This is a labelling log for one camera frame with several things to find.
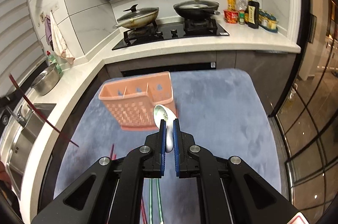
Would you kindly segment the clear plastic oil bottle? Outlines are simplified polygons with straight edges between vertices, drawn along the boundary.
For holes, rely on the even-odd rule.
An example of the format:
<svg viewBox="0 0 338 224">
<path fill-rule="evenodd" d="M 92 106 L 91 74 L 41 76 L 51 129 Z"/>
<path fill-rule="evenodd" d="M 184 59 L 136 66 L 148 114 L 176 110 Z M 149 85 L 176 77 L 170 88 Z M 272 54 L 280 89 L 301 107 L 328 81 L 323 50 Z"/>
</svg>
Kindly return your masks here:
<svg viewBox="0 0 338 224">
<path fill-rule="evenodd" d="M 237 0 L 237 11 L 238 12 L 245 12 L 248 5 L 247 0 Z"/>
</svg>

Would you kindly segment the yellow seasoning packet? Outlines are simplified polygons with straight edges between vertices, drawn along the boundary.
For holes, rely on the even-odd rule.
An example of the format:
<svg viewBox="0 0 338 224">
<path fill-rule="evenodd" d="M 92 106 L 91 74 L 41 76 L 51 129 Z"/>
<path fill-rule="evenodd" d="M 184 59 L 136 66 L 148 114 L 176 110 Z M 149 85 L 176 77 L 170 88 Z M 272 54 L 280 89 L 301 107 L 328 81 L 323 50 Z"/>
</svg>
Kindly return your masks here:
<svg viewBox="0 0 338 224">
<path fill-rule="evenodd" d="M 228 11 L 236 10 L 236 0 L 228 0 Z"/>
</svg>

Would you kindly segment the black gas cooktop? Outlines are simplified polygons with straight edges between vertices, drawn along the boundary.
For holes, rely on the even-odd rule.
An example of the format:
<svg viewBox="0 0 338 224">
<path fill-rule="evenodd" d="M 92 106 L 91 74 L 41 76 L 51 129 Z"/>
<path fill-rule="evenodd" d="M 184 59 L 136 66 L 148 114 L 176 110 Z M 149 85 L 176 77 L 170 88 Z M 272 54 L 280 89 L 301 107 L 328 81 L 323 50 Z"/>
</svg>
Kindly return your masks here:
<svg viewBox="0 0 338 224">
<path fill-rule="evenodd" d="M 166 24 L 152 22 L 145 27 L 123 32 L 122 40 L 112 48 L 112 51 L 171 39 L 229 36 L 230 34 L 212 18 L 199 22 L 188 19 Z"/>
</svg>

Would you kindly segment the stainless steel sink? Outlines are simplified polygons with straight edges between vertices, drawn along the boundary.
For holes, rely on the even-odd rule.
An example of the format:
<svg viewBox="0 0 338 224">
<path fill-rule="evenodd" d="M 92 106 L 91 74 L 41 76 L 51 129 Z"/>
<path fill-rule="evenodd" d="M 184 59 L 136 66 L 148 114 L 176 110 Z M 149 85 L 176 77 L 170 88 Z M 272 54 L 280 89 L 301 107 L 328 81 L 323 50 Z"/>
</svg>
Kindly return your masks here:
<svg viewBox="0 0 338 224">
<path fill-rule="evenodd" d="M 15 192 L 18 199 L 21 197 L 22 180 L 27 165 L 27 160 L 35 140 L 39 136 L 40 131 L 44 125 L 45 122 L 33 110 L 33 115 L 28 121 L 28 124 L 25 127 L 21 127 L 19 125 L 19 128 L 15 133 L 14 139 L 11 143 L 5 166 L 6 171 L 11 179 L 13 191 Z"/>
</svg>

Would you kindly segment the steel mixing bowl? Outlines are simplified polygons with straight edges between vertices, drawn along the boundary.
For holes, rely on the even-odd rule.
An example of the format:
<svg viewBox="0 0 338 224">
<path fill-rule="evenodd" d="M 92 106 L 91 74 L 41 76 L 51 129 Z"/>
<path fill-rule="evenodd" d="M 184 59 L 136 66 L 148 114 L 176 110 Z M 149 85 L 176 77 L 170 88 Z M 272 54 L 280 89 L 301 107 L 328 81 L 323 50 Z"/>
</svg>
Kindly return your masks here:
<svg viewBox="0 0 338 224">
<path fill-rule="evenodd" d="M 57 69 L 57 64 L 53 63 L 45 70 L 43 70 L 31 84 L 33 88 L 40 96 L 44 96 L 49 93 L 59 82 L 60 73 Z"/>
</svg>

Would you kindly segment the pink plastic utensil basket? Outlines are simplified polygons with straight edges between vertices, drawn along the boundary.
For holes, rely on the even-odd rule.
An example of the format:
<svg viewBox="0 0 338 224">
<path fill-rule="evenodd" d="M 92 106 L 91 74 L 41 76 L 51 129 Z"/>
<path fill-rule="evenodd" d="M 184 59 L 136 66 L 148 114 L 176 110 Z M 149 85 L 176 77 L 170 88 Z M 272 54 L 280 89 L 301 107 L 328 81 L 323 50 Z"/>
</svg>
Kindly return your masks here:
<svg viewBox="0 0 338 224">
<path fill-rule="evenodd" d="M 117 120 L 121 129 L 127 131 L 156 129 L 156 105 L 166 106 L 176 113 L 169 72 L 105 83 L 98 98 Z"/>
</svg>

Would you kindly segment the dark soy sauce bottle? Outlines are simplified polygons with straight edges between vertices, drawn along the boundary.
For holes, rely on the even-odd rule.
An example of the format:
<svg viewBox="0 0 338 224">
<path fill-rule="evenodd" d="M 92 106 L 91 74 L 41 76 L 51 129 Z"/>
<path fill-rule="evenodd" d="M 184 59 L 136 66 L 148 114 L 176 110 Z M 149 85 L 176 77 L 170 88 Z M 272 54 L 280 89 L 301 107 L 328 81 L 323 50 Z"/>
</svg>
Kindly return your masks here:
<svg viewBox="0 0 338 224">
<path fill-rule="evenodd" d="M 248 2 L 248 26 L 252 29 L 258 29 L 259 2 L 250 0 Z"/>
</svg>

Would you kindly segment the green dish soap bottle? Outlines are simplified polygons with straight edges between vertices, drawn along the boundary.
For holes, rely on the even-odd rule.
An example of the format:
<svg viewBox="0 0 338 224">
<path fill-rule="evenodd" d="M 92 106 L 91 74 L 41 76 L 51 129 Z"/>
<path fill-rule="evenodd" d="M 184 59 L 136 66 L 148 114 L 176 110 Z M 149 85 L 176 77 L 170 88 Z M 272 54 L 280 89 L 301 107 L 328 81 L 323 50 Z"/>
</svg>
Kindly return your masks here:
<svg viewBox="0 0 338 224">
<path fill-rule="evenodd" d="M 55 64 L 55 65 L 56 65 L 56 68 L 57 68 L 57 70 L 58 70 L 58 72 L 59 72 L 59 74 L 61 74 L 61 73 L 62 73 L 62 69 L 61 69 L 59 63 L 57 62 L 55 56 L 52 55 L 50 51 L 47 51 L 46 54 L 47 54 L 49 63 L 50 63 L 50 64 Z"/>
</svg>

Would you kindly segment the beige wok with lid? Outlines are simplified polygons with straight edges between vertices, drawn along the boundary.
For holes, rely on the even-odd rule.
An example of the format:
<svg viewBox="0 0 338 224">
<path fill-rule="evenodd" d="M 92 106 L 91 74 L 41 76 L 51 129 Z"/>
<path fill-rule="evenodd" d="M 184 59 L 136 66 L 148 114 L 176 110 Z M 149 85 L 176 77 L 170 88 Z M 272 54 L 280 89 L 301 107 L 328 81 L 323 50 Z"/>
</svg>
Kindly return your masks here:
<svg viewBox="0 0 338 224">
<path fill-rule="evenodd" d="M 137 8 L 137 4 L 124 10 L 124 14 L 117 19 L 115 27 L 124 27 L 126 29 L 138 29 L 145 27 L 156 20 L 159 14 L 158 7 Z"/>
</svg>

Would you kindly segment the dark red chopstick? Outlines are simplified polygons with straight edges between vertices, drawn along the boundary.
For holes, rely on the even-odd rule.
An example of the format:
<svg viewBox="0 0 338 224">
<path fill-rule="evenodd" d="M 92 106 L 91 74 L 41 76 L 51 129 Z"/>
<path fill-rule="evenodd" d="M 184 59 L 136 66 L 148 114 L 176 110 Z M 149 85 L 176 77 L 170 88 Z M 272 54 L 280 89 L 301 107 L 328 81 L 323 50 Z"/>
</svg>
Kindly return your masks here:
<svg viewBox="0 0 338 224">
<path fill-rule="evenodd" d="M 64 133 L 62 133 L 57 127 L 55 127 L 52 123 L 50 123 L 47 119 L 47 117 L 41 113 L 40 110 L 37 109 L 37 107 L 35 107 L 35 105 L 33 105 L 33 103 L 28 99 L 28 97 L 25 95 L 25 93 L 22 91 L 22 89 L 20 88 L 20 86 L 18 85 L 18 83 L 16 82 L 16 80 L 14 79 L 14 77 L 12 76 L 12 74 L 9 74 L 9 79 L 12 82 L 13 86 L 16 88 L 16 90 L 19 91 L 19 93 L 21 94 L 21 96 L 23 97 L 23 99 L 27 102 L 27 104 L 35 111 L 35 113 L 45 122 L 47 123 L 53 130 L 55 130 L 56 132 L 59 133 L 59 136 L 64 138 L 66 141 L 72 143 L 73 145 L 75 145 L 76 147 L 79 147 L 78 144 L 76 144 L 74 141 L 72 141 L 69 137 L 67 137 Z"/>
</svg>

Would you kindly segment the purple hanging cloth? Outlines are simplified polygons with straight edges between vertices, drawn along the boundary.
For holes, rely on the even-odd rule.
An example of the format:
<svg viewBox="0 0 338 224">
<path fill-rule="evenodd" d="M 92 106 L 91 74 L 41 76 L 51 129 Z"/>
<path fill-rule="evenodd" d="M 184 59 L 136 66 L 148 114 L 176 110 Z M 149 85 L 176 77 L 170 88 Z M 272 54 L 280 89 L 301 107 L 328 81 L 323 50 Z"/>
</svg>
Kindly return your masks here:
<svg viewBox="0 0 338 224">
<path fill-rule="evenodd" d="M 44 19 L 44 25 L 45 25 L 45 36 L 46 36 L 46 41 L 49 46 L 53 46 L 53 41 L 52 41 L 52 29 L 51 29 L 51 23 L 50 23 L 50 16 L 46 15 Z"/>
</svg>

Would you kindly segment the small green cap jar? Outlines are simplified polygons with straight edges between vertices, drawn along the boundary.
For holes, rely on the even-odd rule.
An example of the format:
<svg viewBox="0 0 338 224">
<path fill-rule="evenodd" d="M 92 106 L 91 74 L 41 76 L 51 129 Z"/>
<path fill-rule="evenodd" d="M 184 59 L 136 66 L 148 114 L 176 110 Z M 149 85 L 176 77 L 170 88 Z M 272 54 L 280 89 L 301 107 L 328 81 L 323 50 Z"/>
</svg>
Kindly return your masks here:
<svg viewBox="0 0 338 224">
<path fill-rule="evenodd" d="M 238 11 L 238 23 L 241 25 L 245 24 L 245 11 L 243 10 Z"/>
</svg>

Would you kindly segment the chrome faucet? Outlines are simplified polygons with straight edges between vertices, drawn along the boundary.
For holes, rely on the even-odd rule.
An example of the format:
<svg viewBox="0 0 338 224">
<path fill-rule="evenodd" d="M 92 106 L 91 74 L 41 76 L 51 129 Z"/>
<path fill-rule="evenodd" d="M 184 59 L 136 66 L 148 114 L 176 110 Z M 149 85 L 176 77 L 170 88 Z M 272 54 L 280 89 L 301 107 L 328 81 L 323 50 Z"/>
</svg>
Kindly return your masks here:
<svg viewBox="0 0 338 224">
<path fill-rule="evenodd" d="M 9 114 L 14 118 L 14 120 L 21 126 L 25 127 L 28 124 L 31 116 L 33 115 L 33 110 L 29 109 L 25 116 L 22 115 L 22 106 L 19 107 L 17 113 L 15 113 L 9 106 L 6 106 L 5 109 L 9 112 Z"/>
</svg>

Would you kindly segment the blue fuzzy mat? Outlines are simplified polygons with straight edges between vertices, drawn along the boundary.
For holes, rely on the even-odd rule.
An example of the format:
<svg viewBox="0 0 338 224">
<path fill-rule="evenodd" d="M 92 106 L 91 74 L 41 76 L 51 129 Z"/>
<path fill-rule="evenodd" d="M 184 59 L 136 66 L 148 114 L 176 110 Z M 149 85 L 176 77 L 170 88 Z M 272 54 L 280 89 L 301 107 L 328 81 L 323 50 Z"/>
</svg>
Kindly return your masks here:
<svg viewBox="0 0 338 224">
<path fill-rule="evenodd" d="M 193 135 L 215 156 L 242 158 L 276 190 L 281 189 L 277 150 L 266 112 L 250 76 L 241 70 L 173 72 L 171 82 L 180 129 Z M 142 145 L 146 131 L 125 131 L 98 96 L 84 107 L 56 180 L 55 195 L 102 156 L 126 156 Z M 174 154 L 166 155 L 160 192 L 164 223 L 200 223 L 196 180 L 180 179 Z M 149 221 L 149 181 L 144 182 L 144 204 Z M 153 221 L 159 223 L 156 182 L 153 183 Z"/>
</svg>

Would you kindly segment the white ceramic spoon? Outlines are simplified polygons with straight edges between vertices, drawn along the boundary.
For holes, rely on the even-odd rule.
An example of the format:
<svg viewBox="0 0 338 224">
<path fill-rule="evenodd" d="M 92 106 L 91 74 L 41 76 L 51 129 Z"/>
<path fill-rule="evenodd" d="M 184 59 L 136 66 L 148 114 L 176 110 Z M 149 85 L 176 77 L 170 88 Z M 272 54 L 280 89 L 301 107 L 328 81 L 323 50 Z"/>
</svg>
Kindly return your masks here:
<svg viewBox="0 0 338 224">
<path fill-rule="evenodd" d="M 160 128 L 160 122 L 166 122 L 166 153 L 172 152 L 174 148 L 173 123 L 176 115 L 172 110 L 164 105 L 156 105 L 154 107 L 154 122 Z"/>
</svg>

